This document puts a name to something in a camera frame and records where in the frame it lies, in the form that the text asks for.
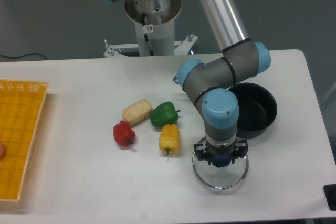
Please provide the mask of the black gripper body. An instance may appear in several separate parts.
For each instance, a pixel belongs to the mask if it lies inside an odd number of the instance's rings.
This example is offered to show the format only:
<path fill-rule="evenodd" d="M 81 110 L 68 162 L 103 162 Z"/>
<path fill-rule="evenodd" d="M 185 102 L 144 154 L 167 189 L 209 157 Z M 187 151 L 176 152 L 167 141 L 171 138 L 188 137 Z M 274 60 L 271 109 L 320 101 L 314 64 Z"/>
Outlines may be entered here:
<path fill-rule="evenodd" d="M 226 147 L 225 145 L 214 146 L 206 141 L 206 155 L 209 165 L 230 165 L 235 163 L 235 152 L 237 146 L 235 143 Z"/>

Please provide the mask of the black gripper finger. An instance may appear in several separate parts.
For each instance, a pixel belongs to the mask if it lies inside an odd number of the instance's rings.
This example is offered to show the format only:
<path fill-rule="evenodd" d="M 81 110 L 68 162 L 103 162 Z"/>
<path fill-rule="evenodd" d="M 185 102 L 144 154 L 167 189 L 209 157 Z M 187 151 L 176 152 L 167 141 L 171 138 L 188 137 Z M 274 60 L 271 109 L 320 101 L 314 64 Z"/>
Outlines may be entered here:
<path fill-rule="evenodd" d="M 205 145 L 201 143 L 194 144 L 194 154 L 199 161 L 208 161 L 208 152 Z"/>
<path fill-rule="evenodd" d="M 246 140 L 240 140 L 234 142 L 234 148 L 231 152 L 231 162 L 235 163 L 236 159 L 244 158 L 248 152 L 248 143 Z"/>

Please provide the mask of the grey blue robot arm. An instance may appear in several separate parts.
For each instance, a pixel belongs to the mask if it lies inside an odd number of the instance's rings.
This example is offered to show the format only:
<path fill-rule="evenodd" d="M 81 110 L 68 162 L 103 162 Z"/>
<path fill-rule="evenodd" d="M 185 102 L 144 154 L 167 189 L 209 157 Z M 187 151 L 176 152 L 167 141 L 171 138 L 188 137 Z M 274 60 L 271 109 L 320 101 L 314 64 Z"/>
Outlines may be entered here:
<path fill-rule="evenodd" d="M 237 141 L 239 106 L 229 88 L 267 70 L 269 50 L 247 35 L 233 0 L 200 0 L 222 56 L 210 63 L 189 60 L 177 80 L 204 120 L 206 147 L 194 147 L 200 161 L 225 167 L 246 156 L 246 141 Z M 174 55 L 174 20 L 181 0 L 124 0 L 134 22 L 141 56 Z"/>

